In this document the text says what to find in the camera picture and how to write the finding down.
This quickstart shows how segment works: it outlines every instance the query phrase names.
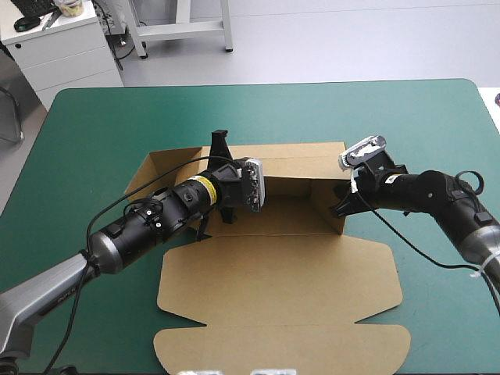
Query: black mouse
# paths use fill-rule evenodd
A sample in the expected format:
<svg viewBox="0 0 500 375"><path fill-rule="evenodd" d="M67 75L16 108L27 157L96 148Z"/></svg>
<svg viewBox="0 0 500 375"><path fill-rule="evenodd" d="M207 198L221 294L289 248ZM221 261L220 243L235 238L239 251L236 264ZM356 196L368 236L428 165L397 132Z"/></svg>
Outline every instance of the black mouse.
<svg viewBox="0 0 500 375"><path fill-rule="evenodd" d="M40 18L38 17L23 17L19 18L15 23L14 23L14 29L18 33L22 33L23 31L28 31L31 30L32 28L38 26L40 24Z"/></svg>

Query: green table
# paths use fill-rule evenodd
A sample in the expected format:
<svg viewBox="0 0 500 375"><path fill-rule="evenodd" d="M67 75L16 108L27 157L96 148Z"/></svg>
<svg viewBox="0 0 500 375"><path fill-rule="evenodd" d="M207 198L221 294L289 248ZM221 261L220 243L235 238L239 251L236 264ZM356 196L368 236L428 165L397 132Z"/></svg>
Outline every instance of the green table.
<svg viewBox="0 0 500 375"><path fill-rule="evenodd" d="M500 137L467 80L72 89L52 105L0 217L0 289L82 248L89 219L122 194L149 151L206 145L219 128L230 131L231 144L350 145L383 134L396 162L412 172L479 170L486 180L481 198L500 216ZM429 216L384 215L435 258L462 261ZM404 302L367 323L409 329L412 347L402 373L500 370L500 320L482 281L468 271L432 266L369 213L349 218L346 234L387 243L394 251ZM192 241L188 234L169 246L186 241ZM73 363L84 372L162 371L154 334L194 324L156 305L166 249L84 289L58 364ZM39 324L32 357L20 361L21 370L45 367L63 336L69 307Z"/></svg>

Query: white cabinet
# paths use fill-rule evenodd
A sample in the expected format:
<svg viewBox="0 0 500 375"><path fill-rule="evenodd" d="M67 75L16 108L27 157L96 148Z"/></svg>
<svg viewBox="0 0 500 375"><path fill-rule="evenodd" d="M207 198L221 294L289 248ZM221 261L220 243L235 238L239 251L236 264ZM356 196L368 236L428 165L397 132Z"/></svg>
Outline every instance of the white cabinet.
<svg viewBox="0 0 500 375"><path fill-rule="evenodd" d="M13 29L22 16L14 4L0 0L0 9L6 10L0 17L0 38L45 108L65 88L123 86L90 1L84 1L81 16L60 16L42 31L46 16L40 26L24 33Z"/></svg>

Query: yellow band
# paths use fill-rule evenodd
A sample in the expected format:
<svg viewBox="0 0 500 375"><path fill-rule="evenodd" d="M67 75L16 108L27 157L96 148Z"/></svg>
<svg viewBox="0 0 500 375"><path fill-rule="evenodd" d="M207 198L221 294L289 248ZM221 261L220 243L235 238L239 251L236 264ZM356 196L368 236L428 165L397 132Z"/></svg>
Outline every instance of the yellow band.
<svg viewBox="0 0 500 375"><path fill-rule="evenodd" d="M189 177L189 180L196 180L197 182L202 184L205 187L205 189L207 190L207 192L209 193L210 205L216 204L216 202L217 202L217 190L215 189L215 187L213 186L213 184L210 182L210 180L208 178L196 175L193 177Z"/></svg>

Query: keyboard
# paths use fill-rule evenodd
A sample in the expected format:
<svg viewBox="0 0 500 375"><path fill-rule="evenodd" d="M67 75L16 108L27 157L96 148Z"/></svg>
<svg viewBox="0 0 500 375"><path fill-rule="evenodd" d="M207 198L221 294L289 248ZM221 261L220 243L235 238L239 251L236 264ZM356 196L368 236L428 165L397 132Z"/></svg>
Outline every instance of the keyboard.
<svg viewBox="0 0 500 375"><path fill-rule="evenodd" d="M57 7L52 0L10 0L25 17L41 17L54 12Z"/></svg>

